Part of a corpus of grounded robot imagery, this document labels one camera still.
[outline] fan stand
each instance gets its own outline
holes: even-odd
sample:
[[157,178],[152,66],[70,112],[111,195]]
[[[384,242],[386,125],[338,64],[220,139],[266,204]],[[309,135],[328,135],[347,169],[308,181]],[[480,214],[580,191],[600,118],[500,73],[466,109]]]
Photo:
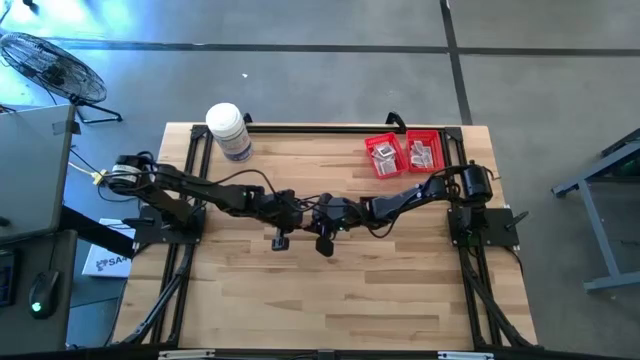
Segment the fan stand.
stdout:
[[[111,122],[111,121],[117,121],[117,122],[121,122],[122,121],[122,116],[120,115],[120,113],[117,113],[115,111],[111,111],[109,109],[105,109],[103,107],[100,107],[100,106],[97,106],[97,105],[94,105],[94,104],[89,104],[88,102],[80,99],[76,95],[71,95],[71,97],[69,98],[69,102],[71,102],[73,105],[76,106],[76,114],[78,114],[78,117],[80,118],[80,121],[83,124],[98,124],[98,123]],[[80,113],[80,109],[78,109],[79,106],[88,106],[90,108],[94,108],[94,109],[100,110],[100,111],[105,112],[107,114],[115,115],[115,117],[110,117],[110,118],[105,118],[105,119],[86,120],[82,116],[82,114]]]

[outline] concrete floor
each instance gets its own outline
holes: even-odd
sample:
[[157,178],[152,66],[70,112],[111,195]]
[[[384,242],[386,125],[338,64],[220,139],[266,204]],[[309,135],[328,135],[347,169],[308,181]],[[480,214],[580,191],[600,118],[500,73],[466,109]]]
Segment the concrete floor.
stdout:
[[[165,43],[447,44],[438,0],[40,3],[34,16],[16,2],[1,28]],[[453,0],[450,5],[459,46],[640,48],[637,1]],[[65,11],[55,11],[62,7]],[[103,105],[125,117],[121,124],[84,126],[74,140],[99,168],[110,168],[118,154],[157,151],[166,122],[203,121],[206,110],[221,101],[238,104],[260,122],[379,123],[394,110],[409,123],[461,123],[446,54],[72,52],[105,80],[109,94]],[[531,213],[519,233],[540,344],[638,357],[640,286],[584,293],[582,281],[605,275],[604,262],[579,195],[556,200],[549,189],[638,127],[640,57],[465,55],[460,62],[473,123],[491,130],[506,198],[516,211]],[[0,67],[0,84],[0,103],[51,104],[46,92],[11,69]],[[94,218],[136,211],[135,204],[100,201],[72,170],[66,201]],[[76,270],[87,250],[80,245]],[[104,342],[120,286],[120,281],[76,275],[69,342]],[[103,299],[111,300],[83,306]],[[88,316],[95,319],[93,330],[83,320]]]

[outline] white paper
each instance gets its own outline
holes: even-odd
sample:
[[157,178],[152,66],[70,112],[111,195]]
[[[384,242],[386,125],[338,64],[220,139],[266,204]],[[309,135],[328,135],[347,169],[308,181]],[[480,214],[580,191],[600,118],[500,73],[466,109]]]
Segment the white paper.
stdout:
[[[102,225],[122,224],[122,221],[116,219],[100,219]],[[115,230],[131,239],[133,239],[136,230],[127,225],[112,226]],[[101,277],[118,277],[127,278],[131,272],[131,260],[112,253],[98,245],[91,245],[87,261],[84,263],[82,275],[101,276]]]

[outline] white jar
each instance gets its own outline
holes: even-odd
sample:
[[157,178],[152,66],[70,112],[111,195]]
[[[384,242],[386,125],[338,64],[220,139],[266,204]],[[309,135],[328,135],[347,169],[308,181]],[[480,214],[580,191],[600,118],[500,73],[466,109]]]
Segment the white jar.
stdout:
[[207,111],[207,126],[224,155],[231,161],[247,160],[253,150],[240,110],[229,103],[216,104]]

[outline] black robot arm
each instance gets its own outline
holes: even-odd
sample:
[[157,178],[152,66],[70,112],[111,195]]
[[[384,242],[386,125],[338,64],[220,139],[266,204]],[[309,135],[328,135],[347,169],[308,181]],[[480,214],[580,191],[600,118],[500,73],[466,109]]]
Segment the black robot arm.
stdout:
[[[231,177],[243,172],[260,173],[244,170]],[[161,213],[163,224],[176,230],[189,229],[197,209],[185,200],[172,198],[166,190],[212,203],[231,216],[254,218],[276,227],[272,242],[274,251],[287,250],[289,240],[286,235],[296,229],[315,233],[318,235],[316,250],[329,257],[333,255],[332,240],[339,231],[365,226],[372,236],[384,237],[400,214],[432,201],[446,200],[464,207],[483,208],[493,195],[488,173],[486,168],[473,163],[452,166],[431,174],[424,183],[395,196],[355,202],[325,193],[316,196],[318,200],[313,202],[310,198],[296,198],[293,190],[265,194],[262,186],[221,185],[231,177],[211,182],[171,165],[156,164],[145,156],[125,155],[118,157],[108,186],[117,194],[145,201]],[[454,175],[462,178],[462,186],[454,181]],[[306,211],[313,211],[313,215],[311,222],[303,225]],[[374,232],[385,226],[389,228],[384,235]]]

